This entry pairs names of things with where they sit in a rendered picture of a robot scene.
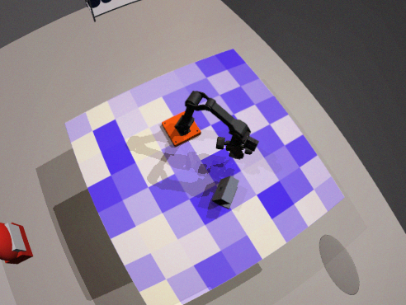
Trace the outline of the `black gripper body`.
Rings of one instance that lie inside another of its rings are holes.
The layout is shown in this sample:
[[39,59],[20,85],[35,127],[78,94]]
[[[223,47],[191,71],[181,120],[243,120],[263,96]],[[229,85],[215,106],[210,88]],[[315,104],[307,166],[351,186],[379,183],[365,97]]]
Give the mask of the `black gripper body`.
[[[242,150],[245,148],[242,143],[241,144],[235,144],[235,143],[233,143],[232,139],[231,139],[231,141],[226,140],[226,142],[225,142],[224,137],[218,137],[217,138],[217,143],[216,143],[216,148],[222,150],[222,149],[224,149],[224,145],[226,145],[226,149],[229,149],[229,150],[231,150],[231,145],[236,146],[236,147],[241,147],[242,146],[243,147]],[[253,151],[248,149],[248,148],[245,148],[244,153],[251,155],[253,153]]]

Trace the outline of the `black sloped panel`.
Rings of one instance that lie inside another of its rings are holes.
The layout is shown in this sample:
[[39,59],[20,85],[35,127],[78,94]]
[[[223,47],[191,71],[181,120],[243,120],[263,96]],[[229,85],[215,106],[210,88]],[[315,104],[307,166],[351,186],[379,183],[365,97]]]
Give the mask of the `black sloped panel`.
[[239,180],[232,176],[221,179],[212,201],[229,209],[238,188],[238,182]]

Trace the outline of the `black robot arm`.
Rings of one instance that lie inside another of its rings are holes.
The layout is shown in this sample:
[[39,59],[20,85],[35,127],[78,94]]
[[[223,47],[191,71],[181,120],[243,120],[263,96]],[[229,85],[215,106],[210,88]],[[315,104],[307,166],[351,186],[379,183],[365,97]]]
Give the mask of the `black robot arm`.
[[[207,102],[204,105],[198,105],[202,98]],[[192,91],[189,97],[185,100],[185,113],[175,123],[174,128],[183,136],[191,132],[190,127],[194,122],[193,113],[195,111],[206,110],[218,117],[229,127],[229,134],[232,134],[232,141],[235,144],[243,144],[245,148],[255,151],[257,148],[258,140],[249,136],[251,133],[250,128],[242,120],[233,118],[223,107],[221,107],[215,99],[209,98],[204,92]],[[229,156],[235,159],[243,158],[243,151],[241,147],[231,145]]]

